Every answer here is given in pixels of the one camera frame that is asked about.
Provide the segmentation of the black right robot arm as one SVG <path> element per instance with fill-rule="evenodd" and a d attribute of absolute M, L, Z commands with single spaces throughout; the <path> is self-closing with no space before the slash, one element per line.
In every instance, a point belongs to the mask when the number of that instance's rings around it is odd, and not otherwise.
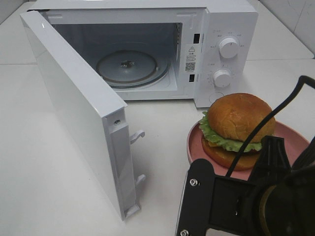
<path fill-rule="evenodd" d="M 315 145 L 289 164 L 283 138 L 265 137 L 248 180 L 219 176 L 210 162 L 188 170 L 176 235 L 215 229 L 240 236 L 315 233 Z"/>

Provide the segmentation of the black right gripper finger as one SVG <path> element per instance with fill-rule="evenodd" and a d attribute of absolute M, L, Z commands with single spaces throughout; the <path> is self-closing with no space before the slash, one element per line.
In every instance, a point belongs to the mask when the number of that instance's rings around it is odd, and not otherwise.
<path fill-rule="evenodd" d="M 284 138 L 265 136 L 262 150 L 248 181 L 278 183 L 290 174 L 290 163 L 285 151 Z"/>
<path fill-rule="evenodd" d="M 210 228 L 210 209 L 215 183 L 213 165 L 193 161 L 187 172 L 177 219 L 177 236 L 204 236 Z"/>

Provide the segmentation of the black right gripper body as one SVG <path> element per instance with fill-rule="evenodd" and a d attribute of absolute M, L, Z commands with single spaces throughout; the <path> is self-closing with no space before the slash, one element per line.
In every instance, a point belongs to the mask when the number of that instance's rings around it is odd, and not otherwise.
<path fill-rule="evenodd" d="M 315 174 L 291 172 L 277 184 L 217 177 L 206 227 L 239 236 L 313 236 Z"/>

